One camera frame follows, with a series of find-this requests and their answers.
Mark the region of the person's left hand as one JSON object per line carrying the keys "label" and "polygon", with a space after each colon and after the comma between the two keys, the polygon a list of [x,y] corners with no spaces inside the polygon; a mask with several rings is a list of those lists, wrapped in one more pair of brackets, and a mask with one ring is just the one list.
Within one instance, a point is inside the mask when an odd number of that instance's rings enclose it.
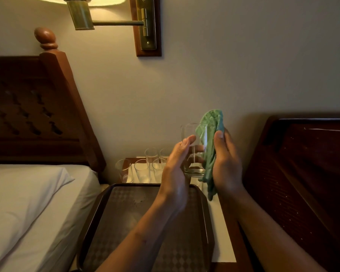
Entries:
{"label": "person's left hand", "polygon": [[190,179],[183,172],[183,164],[180,167],[170,167],[169,156],[156,197],[156,201],[161,202],[172,214],[181,212],[187,204]]}

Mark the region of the person's right hand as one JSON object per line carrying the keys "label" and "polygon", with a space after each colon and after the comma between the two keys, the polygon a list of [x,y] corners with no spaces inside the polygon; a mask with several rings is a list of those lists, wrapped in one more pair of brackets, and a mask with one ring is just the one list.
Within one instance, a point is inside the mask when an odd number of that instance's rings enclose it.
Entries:
{"label": "person's right hand", "polygon": [[230,159],[220,167],[213,166],[213,180],[218,194],[223,197],[234,197],[237,193],[244,190],[242,184],[242,162],[239,157],[236,145],[228,132]]}

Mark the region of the green cleaning cloth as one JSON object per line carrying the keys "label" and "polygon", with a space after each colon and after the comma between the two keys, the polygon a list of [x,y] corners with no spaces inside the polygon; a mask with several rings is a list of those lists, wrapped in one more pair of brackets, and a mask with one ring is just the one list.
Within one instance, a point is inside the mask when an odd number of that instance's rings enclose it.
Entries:
{"label": "green cleaning cloth", "polygon": [[213,166],[216,160],[214,146],[214,135],[217,131],[224,132],[223,112],[220,109],[213,109],[207,112],[200,120],[195,132],[200,138],[200,145],[204,147],[202,166],[205,170],[202,182],[207,184],[207,198],[212,201],[217,190],[213,180]]}

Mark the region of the person's left forearm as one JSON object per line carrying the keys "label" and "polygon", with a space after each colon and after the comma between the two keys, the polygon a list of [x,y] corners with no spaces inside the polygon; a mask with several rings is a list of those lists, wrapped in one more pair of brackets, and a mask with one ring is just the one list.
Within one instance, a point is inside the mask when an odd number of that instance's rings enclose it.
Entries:
{"label": "person's left forearm", "polygon": [[134,229],[95,272],[142,272],[148,269],[166,228],[185,208],[186,202],[187,192],[159,192]]}

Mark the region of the person's right forearm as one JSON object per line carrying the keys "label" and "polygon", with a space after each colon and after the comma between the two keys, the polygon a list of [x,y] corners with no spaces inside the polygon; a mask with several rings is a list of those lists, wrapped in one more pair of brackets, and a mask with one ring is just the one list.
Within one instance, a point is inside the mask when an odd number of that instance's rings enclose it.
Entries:
{"label": "person's right forearm", "polygon": [[224,196],[265,272],[326,272],[268,215],[240,185]]}

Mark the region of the wooden nightstand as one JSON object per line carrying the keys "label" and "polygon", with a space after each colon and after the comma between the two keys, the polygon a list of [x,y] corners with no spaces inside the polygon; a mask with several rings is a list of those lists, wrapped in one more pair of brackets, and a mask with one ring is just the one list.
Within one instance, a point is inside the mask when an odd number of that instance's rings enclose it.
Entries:
{"label": "wooden nightstand", "polygon": [[209,272],[254,272],[241,227],[230,208],[218,196],[205,201],[215,241]]}

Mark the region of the dark wooden cane headboard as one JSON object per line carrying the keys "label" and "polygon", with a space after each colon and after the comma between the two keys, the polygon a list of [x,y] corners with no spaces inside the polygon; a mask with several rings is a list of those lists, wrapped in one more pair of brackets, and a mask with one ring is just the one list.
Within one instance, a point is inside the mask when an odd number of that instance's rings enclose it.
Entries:
{"label": "dark wooden cane headboard", "polygon": [[243,183],[325,270],[340,272],[340,114],[269,117]]}

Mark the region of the brown plastic serving tray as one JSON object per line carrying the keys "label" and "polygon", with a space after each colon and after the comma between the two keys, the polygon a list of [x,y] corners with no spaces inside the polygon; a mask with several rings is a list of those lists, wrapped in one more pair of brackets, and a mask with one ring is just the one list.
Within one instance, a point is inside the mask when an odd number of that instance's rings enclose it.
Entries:
{"label": "brown plastic serving tray", "polygon": [[[94,272],[152,205],[160,184],[118,183],[95,200],[77,246],[77,269]],[[186,208],[171,223],[151,272],[211,272],[215,246],[207,198],[190,185]]]}

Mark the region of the wooden lamp mounting plate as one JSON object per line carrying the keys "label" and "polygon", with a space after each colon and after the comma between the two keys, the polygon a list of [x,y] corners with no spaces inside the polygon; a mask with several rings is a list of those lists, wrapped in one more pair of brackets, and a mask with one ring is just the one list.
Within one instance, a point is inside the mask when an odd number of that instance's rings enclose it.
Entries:
{"label": "wooden lamp mounting plate", "polygon": [[133,26],[133,35],[137,57],[161,57],[161,0],[129,0],[133,21],[144,20],[148,28],[148,36],[144,36],[142,26]]}

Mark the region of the white bed sheet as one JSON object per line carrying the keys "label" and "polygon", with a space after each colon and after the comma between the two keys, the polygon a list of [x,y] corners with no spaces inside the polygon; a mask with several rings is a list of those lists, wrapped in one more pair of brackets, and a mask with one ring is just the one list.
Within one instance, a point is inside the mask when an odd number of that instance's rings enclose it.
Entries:
{"label": "white bed sheet", "polygon": [[97,173],[88,166],[50,166],[66,168],[74,180],[53,195],[27,232],[0,261],[0,272],[68,272],[72,264],[79,234],[101,188]]}

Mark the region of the carved wooden bed headboard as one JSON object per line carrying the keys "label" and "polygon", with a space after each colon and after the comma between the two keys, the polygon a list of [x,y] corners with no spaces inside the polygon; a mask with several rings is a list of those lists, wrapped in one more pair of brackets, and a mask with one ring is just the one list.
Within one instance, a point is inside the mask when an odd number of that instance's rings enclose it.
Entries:
{"label": "carved wooden bed headboard", "polygon": [[48,28],[34,31],[43,52],[0,56],[0,164],[86,165],[106,161],[65,52]]}

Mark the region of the white pillow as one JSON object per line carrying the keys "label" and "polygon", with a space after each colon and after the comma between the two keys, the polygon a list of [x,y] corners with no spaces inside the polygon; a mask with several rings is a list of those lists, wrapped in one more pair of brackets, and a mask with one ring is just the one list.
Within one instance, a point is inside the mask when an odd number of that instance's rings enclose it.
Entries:
{"label": "white pillow", "polygon": [[58,166],[0,166],[0,261],[74,178]]}

